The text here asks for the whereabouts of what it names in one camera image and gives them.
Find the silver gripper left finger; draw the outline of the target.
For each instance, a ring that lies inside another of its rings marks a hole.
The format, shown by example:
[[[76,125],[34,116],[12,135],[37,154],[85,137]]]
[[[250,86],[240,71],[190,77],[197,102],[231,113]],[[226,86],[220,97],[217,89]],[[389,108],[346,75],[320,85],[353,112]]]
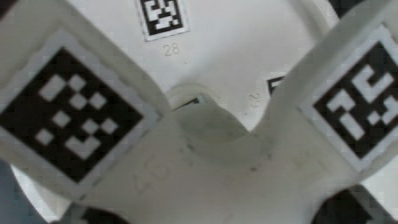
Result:
[[[103,209],[71,204],[51,224],[128,224],[124,218]]]

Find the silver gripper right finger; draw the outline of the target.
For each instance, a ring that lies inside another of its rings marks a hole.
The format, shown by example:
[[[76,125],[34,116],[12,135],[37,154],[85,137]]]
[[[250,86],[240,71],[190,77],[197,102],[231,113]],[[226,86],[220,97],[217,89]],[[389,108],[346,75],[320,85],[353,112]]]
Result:
[[[341,190],[325,200],[311,224],[398,224],[362,185]]]

